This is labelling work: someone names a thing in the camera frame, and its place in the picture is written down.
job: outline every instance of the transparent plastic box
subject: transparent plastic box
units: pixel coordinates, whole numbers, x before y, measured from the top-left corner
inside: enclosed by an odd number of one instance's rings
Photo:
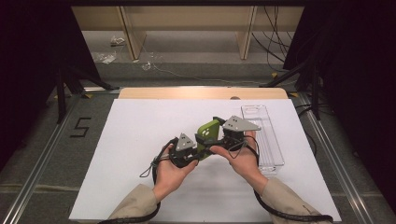
[[[262,129],[256,132],[259,144],[259,169],[264,175],[276,175],[285,164],[265,105],[242,105],[242,117]]]

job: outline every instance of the hand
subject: hand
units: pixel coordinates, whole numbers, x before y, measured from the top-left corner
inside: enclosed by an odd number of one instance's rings
[[[256,138],[256,132],[245,132],[245,135],[251,136],[246,137],[247,144],[256,150],[256,142],[253,140],[253,138]],[[241,151],[229,152],[224,147],[213,146],[210,150],[227,159],[236,173],[244,177],[251,187],[262,194],[268,179],[260,172],[256,156],[250,149],[243,147],[240,149]]]
[[[169,145],[163,154],[169,153],[172,148],[172,144]],[[189,165],[178,168],[170,160],[160,161],[157,167],[157,181],[152,189],[154,191],[157,202],[160,202],[167,195],[177,190],[184,178],[195,168],[198,161],[192,161]]]

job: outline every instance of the gray plastic part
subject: gray plastic part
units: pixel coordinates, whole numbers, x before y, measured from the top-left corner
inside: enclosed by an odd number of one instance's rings
[[[262,128],[254,123],[237,116],[231,116],[224,124],[223,129],[234,132],[258,131]]]
[[[180,137],[178,138],[176,151],[181,151],[194,146],[195,144],[191,141],[191,139],[186,134],[181,133]]]

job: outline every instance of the beige sleeve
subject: beige sleeve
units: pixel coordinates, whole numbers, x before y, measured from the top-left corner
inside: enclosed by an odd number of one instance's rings
[[[157,199],[151,188],[138,185],[117,206],[108,219],[121,217],[143,217],[157,208]]]
[[[276,178],[269,179],[267,185],[262,192],[262,201],[277,211],[298,215],[298,216],[312,216],[320,215],[315,208],[304,202],[291,188],[282,183]],[[299,223],[296,221],[286,220],[284,218],[271,215],[275,224],[278,223]]]

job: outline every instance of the person's left hand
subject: person's left hand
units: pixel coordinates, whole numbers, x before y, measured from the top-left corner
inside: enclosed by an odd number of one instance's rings
[[[172,148],[172,144],[169,145],[163,154],[169,153]],[[155,198],[157,202],[160,202],[168,194],[177,190],[184,178],[195,168],[198,161],[192,161],[189,165],[178,168],[170,160],[160,161],[157,167],[157,181],[152,189],[154,191]]]

